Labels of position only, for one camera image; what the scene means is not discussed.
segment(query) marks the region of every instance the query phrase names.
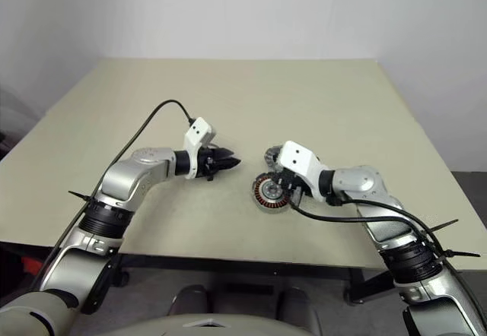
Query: black wire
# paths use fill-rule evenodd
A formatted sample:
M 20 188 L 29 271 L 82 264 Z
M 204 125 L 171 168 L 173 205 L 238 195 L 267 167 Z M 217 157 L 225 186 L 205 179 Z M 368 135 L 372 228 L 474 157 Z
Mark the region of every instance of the black wire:
M 410 220 L 413 220 L 416 222 L 430 237 L 431 240 L 434 243 L 434 247 L 431 248 L 434 253 L 438 256 L 444 256 L 444 250 L 441 247 L 441 244 L 436 237 L 436 235 L 431 231 L 431 229 L 422 221 L 419 220 L 416 216 L 413 214 L 410 214 L 408 211 L 404 211 L 403 209 L 396 208 L 392 205 L 380 203 L 379 201 L 368 201 L 368 200 L 362 200 L 362 199 L 349 199 L 346 201 L 342 201 L 342 204 L 367 204 L 367 205 L 373 205 L 376 207 L 381 207 L 385 209 L 389 209 L 391 211 L 394 211 L 398 214 L 402 214 L 404 217 L 409 218 Z M 336 223 L 360 223 L 360 222 L 402 222 L 407 224 L 408 226 L 411 227 L 411 230 L 414 231 L 416 236 L 418 236 L 419 239 L 425 239 L 423 234 L 418 231 L 416 226 L 410 221 L 407 220 L 406 218 L 401 218 L 401 217 L 393 217 L 393 216 L 383 216 L 383 217 L 327 217 L 327 216 L 318 216 L 309 212 L 306 212 L 299 208 L 295 203 L 292 201 L 289 202 L 289 205 L 291 206 L 292 209 L 297 211 L 298 213 L 304 215 L 305 217 L 311 218 L 313 220 L 321 220 L 324 222 L 336 222 Z M 426 239 L 425 244 L 431 245 L 430 242 Z M 473 293 L 472 289 L 469 287 L 468 283 L 463 279 L 461 276 L 460 272 L 455 269 L 455 267 L 445 258 L 442 259 L 443 264 L 448 268 L 448 270 L 451 272 L 451 274 L 457 279 L 458 283 L 460 286 L 463 288 L 465 291 L 466 295 L 470 298 L 470 301 L 472 302 L 474 308 L 476 309 L 477 313 L 479 314 L 480 320 L 482 321 L 482 325 L 485 330 L 487 330 L 487 317 L 485 316 L 484 310 L 482 306 L 480 305 L 479 301 L 475 297 L 475 294 Z
M 433 233 L 433 231 L 431 231 L 431 229 L 428 226 L 426 226 L 426 223 L 424 223 L 422 220 L 420 220 L 419 218 L 417 218 L 413 214 L 410 214 L 408 211 L 404 211 L 403 209 L 400 209 L 398 207 L 394 207 L 392 205 L 380 203 L 379 201 L 368 201 L 366 199 L 348 199 L 346 201 L 343 201 L 342 203 L 343 204 L 349 204 L 349 203 L 368 204 L 368 205 L 373 205 L 375 207 L 385 208 L 385 209 L 388 209 L 390 211 L 394 211 L 396 213 L 399 213 L 399 214 L 403 215 L 404 217 L 407 217 L 410 220 L 416 222 L 428 234 L 428 236 L 430 236 L 431 240 L 434 243 L 434 247 L 436 247 L 436 249 L 442 255 L 444 254 L 443 247 L 441 246 L 440 241 L 438 240 L 436 235 Z
M 59 248 L 60 248 L 62 242 L 64 241 L 64 239 L 66 238 L 66 236 L 69 234 L 69 232 L 71 232 L 71 229 L 76 225 L 76 223 L 78 222 L 79 218 L 81 217 L 81 215 L 86 210 L 86 207 L 89 205 L 91 199 L 93 199 L 93 197 L 97 194 L 98 188 L 100 187 L 100 185 L 101 185 L 101 183 L 103 181 L 103 178 L 105 177 L 105 174 L 107 173 L 108 169 L 114 163 L 116 163 L 122 157 L 122 155 L 124 155 L 124 153 L 129 149 L 130 146 L 132 146 L 132 144 L 134 143 L 134 141 L 144 131 L 145 127 L 147 127 L 147 125 L 149 124 L 149 122 L 158 113 L 158 111 L 163 106 L 165 106 L 168 103 L 175 103 L 175 104 L 177 104 L 182 109 L 182 111 L 184 112 L 184 115 L 188 119 L 189 124 L 192 125 L 192 123 L 194 122 L 193 118 L 191 118 L 191 116 L 189 115 L 189 113 L 186 110 L 186 108 L 184 108 L 183 104 L 181 104 L 177 100 L 174 100 L 174 99 L 165 100 L 164 102 L 162 102 L 158 106 L 156 106 L 154 108 L 154 110 L 152 110 L 152 113 L 149 115 L 149 117 L 147 117 L 147 119 L 144 121 L 144 123 L 142 123 L 142 125 L 137 130 L 137 132 L 132 136 L 132 138 L 130 138 L 130 140 L 126 143 L 126 145 L 122 148 L 122 150 L 120 150 L 120 152 L 113 158 L 113 160 L 107 166 L 107 168 L 103 172 L 102 176 L 98 180 L 98 183 L 95 185 L 95 187 L 93 189 L 93 192 L 90 194 L 89 199 L 83 204 L 83 206 L 80 208 L 80 210 L 75 214 L 75 216 L 73 217 L 73 219 L 71 220 L 71 222 L 69 222 L 69 225 L 65 228 L 64 232 L 62 233 L 62 235 L 58 238 L 58 240 L 54 244 L 53 249 L 47 255 L 46 260 L 44 260 L 43 265 L 41 266 L 40 270 L 37 272 L 36 277 L 33 279 L 32 283 L 30 284 L 30 286 L 28 288 L 28 291 L 29 292 L 33 292 L 36 289 L 37 282 L 43 276 L 44 272 L 46 271 L 46 269 L 49 266 L 49 264 L 51 263 L 51 261 L 57 256 L 57 254 L 59 252 Z
M 305 210 L 299 208 L 295 203 L 292 201 L 289 202 L 289 205 L 292 209 L 297 211 L 298 213 L 304 215 L 305 217 L 311 218 L 312 220 L 321 220 L 323 222 L 335 222 L 335 223 L 364 223 L 364 222 L 402 222 L 407 224 L 411 227 L 411 230 L 414 231 L 415 235 L 419 239 L 423 239 L 424 236 L 412 223 L 410 220 L 402 217 L 395 217 L 395 216 L 381 216 L 381 217 L 328 217 L 328 216 L 318 216 L 316 214 L 312 214 L 310 212 L 306 212 Z

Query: gray floor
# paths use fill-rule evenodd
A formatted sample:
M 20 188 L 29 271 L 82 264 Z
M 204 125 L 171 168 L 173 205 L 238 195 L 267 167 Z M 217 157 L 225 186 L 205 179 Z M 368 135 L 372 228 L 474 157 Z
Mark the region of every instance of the gray floor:
M 454 175 L 487 226 L 487 173 Z M 129 285 L 125 288 L 112 288 L 97 313 L 78 318 L 71 335 L 97 334 L 164 315 L 173 297 L 186 285 L 203 284 L 208 288 L 214 288 L 215 284 L 227 280 L 224 275 L 202 271 L 140 268 L 129 271 Z M 487 273 L 465 273 L 464 276 L 484 308 L 487 308 Z M 342 300 L 342 281 L 258 276 L 240 277 L 237 281 L 239 280 L 255 284 L 272 284 L 277 290 L 287 286 L 305 290 L 314 302 L 325 335 L 407 335 L 402 319 L 404 304 L 394 293 L 362 306 L 351 307 Z M 225 311 L 272 316 L 274 307 L 275 297 L 268 296 L 263 297 L 256 305 L 250 306 L 243 300 L 240 308 Z

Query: motor part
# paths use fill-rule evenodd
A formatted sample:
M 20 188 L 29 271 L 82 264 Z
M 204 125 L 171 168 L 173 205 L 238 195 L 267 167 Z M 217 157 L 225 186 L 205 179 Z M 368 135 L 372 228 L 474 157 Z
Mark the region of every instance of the motor part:
M 268 174 L 256 177 L 252 184 L 252 193 L 257 206 L 267 213 L 281 212 L 288 204 L 284 190 Z
M 268 148 L 266 153 L 264 154 L 264 160 L 266 161 L 267 167 L 271 171 L 277 170 L 277 158 L 279 153 L 281 152 L 282 146 L 273 146 Z

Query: beige tabletop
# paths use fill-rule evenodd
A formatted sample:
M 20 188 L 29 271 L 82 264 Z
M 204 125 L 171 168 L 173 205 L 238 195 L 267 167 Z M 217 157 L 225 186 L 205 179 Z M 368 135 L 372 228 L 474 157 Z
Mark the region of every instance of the beige tabletop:
M 52 245 L 79 199 L 162 100 L 202 116 L 242 163 L 215 181 L 173 178 L 155 186 L 132 219 L 122 251 L 265 262 L 383 268 L 360 224 L 321 223 L 253 203 L 253 179 L 268 147 L 296 141 L 331 168 L 377 167 L 391 195 L 438 233 L 445 248 L 481 253 L 454 258 L 487 269 L 487 231 L 373 61 L 103 60 L 0 163 L 0 240 Z M 183 146 L 186 120 L 167 106 L 134 143 Z M 353 216 L 305 200 L 317 214 Z

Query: table leg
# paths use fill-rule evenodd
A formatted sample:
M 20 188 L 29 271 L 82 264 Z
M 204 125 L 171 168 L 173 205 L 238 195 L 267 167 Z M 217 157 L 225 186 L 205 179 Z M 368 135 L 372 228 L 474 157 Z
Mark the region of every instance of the table leg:
M 113 272 L 112 286 L 116 288 L 123 288 L 130 281 L 130 274 L 122 268 L 123 255 L 119 255 L 116 268 Z
M 393 289 L 394 280 L 389 271 L 365 281 L 360 269 L 351 269 L 350 286 L 345 288 L 343 295 L 348 304 L 357 305 L 384 296 Z

